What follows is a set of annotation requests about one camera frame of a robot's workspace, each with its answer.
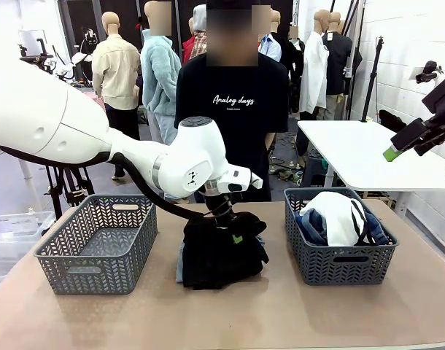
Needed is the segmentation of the dark grey storage crate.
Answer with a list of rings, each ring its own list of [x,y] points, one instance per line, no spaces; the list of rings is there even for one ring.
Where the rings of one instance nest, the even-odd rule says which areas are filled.
[[[323,187],[326,180],[328,162],[321,156],[318,150],[309,144],[306,152],[298,157],[298,161],[302,168],[300,186]]]

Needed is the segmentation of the black garment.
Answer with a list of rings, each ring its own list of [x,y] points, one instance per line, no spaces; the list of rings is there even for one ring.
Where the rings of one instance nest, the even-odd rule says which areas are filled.
[[[258,275],[269,262],[259,235],[266,223],[243,211],[230,228],[205,225],[204,218],[190,220],[184,227],[183,286],[195,290],[222,289]],[[239,244],[233,237],[242,236]]]

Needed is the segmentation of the mannequin in plaid hooded shirt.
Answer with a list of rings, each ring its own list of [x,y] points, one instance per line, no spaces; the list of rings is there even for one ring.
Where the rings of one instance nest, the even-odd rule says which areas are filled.
[[[188,21],[191,37],[183,43],[183,63],[206,52],[206,5],[193,8],[193,16]]]

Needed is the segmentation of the grey perforated plastic basket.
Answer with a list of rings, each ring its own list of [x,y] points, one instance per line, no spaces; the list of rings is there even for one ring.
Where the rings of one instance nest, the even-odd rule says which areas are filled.
[[[57,295],[127,295],[158,234],[155,205],[143,195],[91,195],[36,249]]]
[[[312,286],[381,284],[398,246],[397,238],[382,223],[389,240],[385,245],[319,246],[305,239],[295,215],[324,191],[322,187],[284,190],[287,241],[303,281]]]

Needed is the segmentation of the person in black printed T-shirt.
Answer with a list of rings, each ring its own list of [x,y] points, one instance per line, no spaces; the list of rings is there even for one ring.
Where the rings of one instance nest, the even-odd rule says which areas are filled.
[[[243,192],[243,202],[268,202],[268,148],[288,127],[287,69],[258,51],[252,9],[260,0],[206,0],[204,54],[179,71],[175,121],[213,119],[225,143],[228,162],[249,168],[261,189]]]

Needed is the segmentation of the clear plastic storage bin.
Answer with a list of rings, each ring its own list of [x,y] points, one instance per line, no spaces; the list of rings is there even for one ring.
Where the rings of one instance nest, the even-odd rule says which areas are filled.
[[[55,221],[53,211],[0,215],[0,283]]]

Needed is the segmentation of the dark blue denim jeans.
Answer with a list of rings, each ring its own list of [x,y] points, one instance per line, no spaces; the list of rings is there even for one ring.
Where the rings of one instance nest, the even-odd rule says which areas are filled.
[[[331,235],[331,244],[328,241],[326,218],[315,209],[308,209],[302,215],[296,212],[295,221],[304,238],[315,246],[384,246],[391,242],[378,219],[367,211],[364,212],[364,216],[360,214],[362,229],[357,221],[351,219],[354,236],[351,236],[343,228],[336,229]]]

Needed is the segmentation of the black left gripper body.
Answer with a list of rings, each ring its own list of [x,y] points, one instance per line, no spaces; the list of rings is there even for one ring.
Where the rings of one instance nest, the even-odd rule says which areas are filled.
[[[205,225],[217,228],[231,228],[236,224],[237,215],[232,209],[232,203],[228,194],[206,196],[205,204],[209,210],[209,217],[204,217]]]

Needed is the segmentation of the white shorts with black trim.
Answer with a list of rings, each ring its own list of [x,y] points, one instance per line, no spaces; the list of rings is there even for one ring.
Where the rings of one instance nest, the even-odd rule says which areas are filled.
[[[321,192],[297,212],[302,215],[308,209],[315,209],[326,218],[329,236],[328,241],[330,244],[332,243],[331,235],[336,229],[343,228],[347,233],[350,233],[351,236],[354,236],[350,223],[351,219],[358,222],[360,229],[363,228],[363,224],[360,221],[360,214],[364,216],[365,212],[363,205],[358,200],[349,198],[338,192]]]

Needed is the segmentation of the black light stand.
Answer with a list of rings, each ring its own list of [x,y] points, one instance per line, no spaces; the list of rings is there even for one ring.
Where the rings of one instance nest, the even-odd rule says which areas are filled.
[[[363,113],[362,113],[362,117],[361,117],[361,121],[363,123],[367,120],[368,108],[369,108],[370,102],[371,102],[371,96],[372,96],[374,83],[375,83],[376,75],[377,75],[379,56],[380,56],[380,53],[382,51],[383,44],[384,44],[383,36],[378,36],[376,38],[376,49],[375,49],[374,62],[373,62],[372,70],[371,70],[371,73],[370,73],[368,89],[367,89],[367,93],[366,93],[366,97],[365,97],[365,103],[364,103],[364,107],[363,107]]]

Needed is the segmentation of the mannequin in cream jacket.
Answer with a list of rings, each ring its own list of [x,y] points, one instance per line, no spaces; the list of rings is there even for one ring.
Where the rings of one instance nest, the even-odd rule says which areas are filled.
[[[120,19],[116,13],[105,12],[101,21],[107,38],[97,44],[92,54],[93,89],[103,99],[109,126],[139,140],[136,79],[140,54],[119,34]]]

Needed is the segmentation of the black bag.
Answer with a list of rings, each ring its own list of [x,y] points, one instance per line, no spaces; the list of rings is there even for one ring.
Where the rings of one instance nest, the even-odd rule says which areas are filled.
[[[407,126],[401,118],[384,109],[379,110],[378,117],[381,125],[395,133],[400,132]]]

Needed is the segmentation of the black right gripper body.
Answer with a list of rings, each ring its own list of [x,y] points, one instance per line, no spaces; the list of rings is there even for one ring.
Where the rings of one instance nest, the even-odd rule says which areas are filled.
[[[422,102],[433,116],[422,123],[425,131],[414,147],[419,156],[445,143],[445,79],[435,86]]]

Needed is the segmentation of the mannequin in pale blue shirt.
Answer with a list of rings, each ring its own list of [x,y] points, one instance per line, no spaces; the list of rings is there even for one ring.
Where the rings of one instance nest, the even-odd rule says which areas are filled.
[[[259,53],[270,57],[276,62],[280,62],[280,59],[282,57],[281,45],[274,38],[274,34],[277,34],[280,20],[281,20],[280,12],[271,9],[270,33],[261,35],[259,37],[259,45],[258,45]]]

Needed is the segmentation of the mannequin in black jacket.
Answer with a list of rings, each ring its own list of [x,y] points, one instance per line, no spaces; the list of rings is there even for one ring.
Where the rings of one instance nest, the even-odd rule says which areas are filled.
[[[352,40],[339,33],[341,20],[339,12],[330,14],[328,30],[322,37],[329,52],[327,64],[326,107],[322,112],[323,120],[335,120],[336,107],[344,97],[344,69],[352,50]]]

